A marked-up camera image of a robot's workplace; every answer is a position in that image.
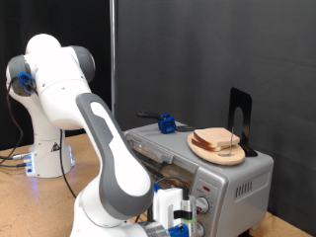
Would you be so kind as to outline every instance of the blue object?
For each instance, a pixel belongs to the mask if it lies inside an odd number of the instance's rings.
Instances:
[[[179,224],[168,231],[171,237],[189,237],[189,228],[186,224]]]
[[[154,190],[155,190],[155,192],[157,193],[159,190],[161,190],[161,188],[160,188],[160,185],[158,185],[158,184],[154,184]]]
[[[35,91],[29,91],[27,89],[27,86],[30,86],[30,84],[32,85],[33,82],[36,82],[36,80],[31,76],[29,75],[28,73],[26,72],[20,72],[19,75],[19,80],[20,80],[20,84],[22,85],[23,89],[29,93],[29,94],[32,94],[34,93]]]
[[[159,129],[164,133],[174,132],[177,129],[175,118],[170,117],[169,113],[163,115],[163,119],[158,120]]]

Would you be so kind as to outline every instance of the table surface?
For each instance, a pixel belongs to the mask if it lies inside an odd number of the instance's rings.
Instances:
[[[67,137],[72,146],[76,165],[66,175],[75,194],[79,194],[99,173],[99,158],[86,134]],[[30,146],[19,147],[15,154],[29,151]],[[1,156],[10,150],[0,151]],[[14,165],[21,161],[6,161]],[[2,237],[66,237],[73,222],[74,197],[62,177],[54,179],[29,178],[24,168],[0,167],[0,236]],[[140,220],[146,220],[143,214]],[[267,213],[261,226],[251,231],[255,237],[311,235]]]

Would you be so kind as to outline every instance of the black backdrop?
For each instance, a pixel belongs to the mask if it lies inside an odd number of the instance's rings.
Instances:
[[[119,125],[151,111],[227,126],[230,88],[251,94],[250,145],[275,160],[269,208],[315,236],[315,13],[314,0],[118,1]]]
[[[95,58],[93,93],[111,106],[110,2],[105,0],[0,0],[0,149],[13,147],[19,138],[6,104],[6,66],[25,53],[31,37],[49,34],[62,46],[80,45]],[[11,99],[14,115],[24,131],[21,145],[33,143],[33,128],[27,110]],[[84,132],[67,131],[67,135]]]

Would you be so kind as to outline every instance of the black cable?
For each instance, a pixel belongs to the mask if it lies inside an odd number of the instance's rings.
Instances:
[[[184,185],[184,191],[183,191],[183,199],[184,200],[189,200],[189,190],[188,187],[186,185],[186,183],[179,177],[174,177],[174,176],[170,176],[170,177],[165,177],[160,179],[159,181],[156,182],[156,184],[158,184],[159,182],[162,182],[164,180],[178,180],[180,181],[183,185]]]
[[[202,129],[199,126],[187,126],[187,125],[180,125],[177,126],[179,132],[187,132],[187,131],[195,131],[197,129]]]
[[[21,168],[21,167],[26,167],[28,164],[27,163],[21,163],[18,165],[13,165],[13,166],[8,166],[8,165],[0,165],[2,167],[8,167],[8,168]]]
[[[10,101],[9,101],[9,94],[10,94],[10,90],[11,90],[13,81],[14,81],[13,79],[10,81],[10,84],[9,84],[9,87],[8,87],[8,91],[7,91],[7,104],[8,104],[8,109],[9,109],[9,112],[10,112],[11,119],[12,119],[14,125],[15,125],[15,126],[19,129],[19,131],[20,131],[20,138],[19,138],[19,140],[18,140],[16,146],[15,146],[15,147],[13,148],[13,150],[10,152],[10,154],[9,154],[7,157],[3,158],[3,161],[0,162],[0,165],[11,157],[11,155],[13,154],[13,152],[15,152],[15,150],[17,149],[17,147],[20,145],[20,142],[21,142],[21,140],[22,140],[22,138],[23,138],[23,131],[22,131],[21,127],[19,126],[19,124],[17,123],[16,119],[15,119],[14,116],[13,116],[11,104],[10,104]]]
[[[59,145],[59,146],[60,146],[60,149],[59,149],[59,157],[60,157],[61,172],[62,172],[63,179],[65,180],[66,185],[68,186],[69,191],[72,193],[72,195],[73,195],[74,198],[77,198],[77,196],[73,193],[73,191],[72,191],[70,185],[68,184],[68,181],[67,181],[66,176],[65,176],[65,172],[64,172],[64,170],[63,170],[62,155],[61,155],[61,153],[62,153],[62,151],[61,151],[61,148],[62,148],[61,144],[62,144],[62,129],[60,130],[60,145]]]

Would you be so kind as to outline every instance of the label sticker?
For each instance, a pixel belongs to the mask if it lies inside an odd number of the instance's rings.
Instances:
[[[55,142],[51,148],[51,152],[60,150],[60,146],[58,146],[57,142]]]

